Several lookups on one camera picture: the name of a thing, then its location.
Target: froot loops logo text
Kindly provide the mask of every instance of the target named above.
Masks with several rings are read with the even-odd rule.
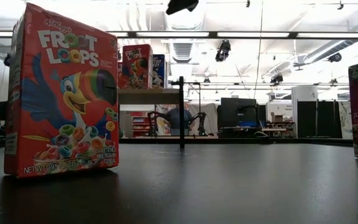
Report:
[[[125,52],[128,60],[132,60],[133,58],[142,58],[142,49],[138,48],[136,50],[128,50]]]
[[[94,52],[94,44],[98,41],[90,35],[63,34],[60,31],[39,30],[38,36],[43,48],[46,48],[49,62],[57,63],[81,63],[89,61],[89,64],[97,67],[99,55]],[[52,48],[61,47],[54,53]]]

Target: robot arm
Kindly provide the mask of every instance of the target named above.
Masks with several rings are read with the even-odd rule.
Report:
[[[199,136],[207,136],[207,134],[205,133],[205,128],[204,128],[204,121],[205,121],[205,117],[206,117],[206,113],[205,112],[200,112],[197,113],[196,115],[194,115],[194,117],[192,117],[188,122],[189,125],[191,123],[193,123],[197,118],[200,119],[200,124],[198,125],[198,135]]]
[[[172,124],[172,120],[171,120],[171,117],[169,117],[169,115],[159,113],[159,112],[156,112],[156,111],[148,112],[147,117],[149,119],[149,124],[150,124],[150,132],[149,132],[149,134],[151,136],[157,136],[157,132],[158,132],[157,118],[158,117],[163,118],[166,121],[168,121],[170,124]]]

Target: person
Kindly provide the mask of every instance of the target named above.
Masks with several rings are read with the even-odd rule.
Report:
[[[176,105],[175,108],[172,108],[170,111],[168,111],[167,115],[171,117],[172,123],[170,124],[167,120],[164,120],[164,123],[168,125],[171,128],[171,135],[172,136],[179,136],[180,135],[180,110],[179,105]],[[191,120],[192,115],[191,113],[185,109],[185,135],[188,135],[189,131],[193,128],[195,125],[194,122],[189,124],[188,122]]]

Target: black table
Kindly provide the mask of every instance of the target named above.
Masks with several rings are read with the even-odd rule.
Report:
[[[16,180],[0,223],[358,223],[358,159],[311,144],[120,145],[114,170]]]

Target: ceiling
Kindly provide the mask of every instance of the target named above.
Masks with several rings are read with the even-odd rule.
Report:
[[[115,30],[208,30],[208,31],[285,31],[285,32],[358,32],[358,1],[343,0],[200,0],[193,12],[181,11],[165,16],[164,0],[33,0],[46,9],[71,17],[99,29]],[[0,0],[0,30],[11,30],[24,10],[23,0]],[[225,62],[215,62],[222,40],[121,39],[120,45],[150,43],[155,54],[169,58],[169,79],[184,76],[187,82],[202,82],[208,76],[212,84],[203,86],[202,99],[251,97],[267,100],[267,93],[289,93],[301,83],[328,83],[337,78],[347,83],[348,66],[358,63],[358,42],[340,51],[342,60],[330,63],[326,58],[302,66],[293,66],[302,56],[337,45],[340,40],[268,40],[233,39]],[[188,63],[177,63],[175,47],[186,43]],[[0,57],[10,51],[10,39],[0,39]],[[272,88],[270,77],[281,73],[283,85]],[[227,82],[243,82],[228,85]],[[322,95],[348,92],[347,86],[321,85]],[[189,87],[187,98],[198,99]]]

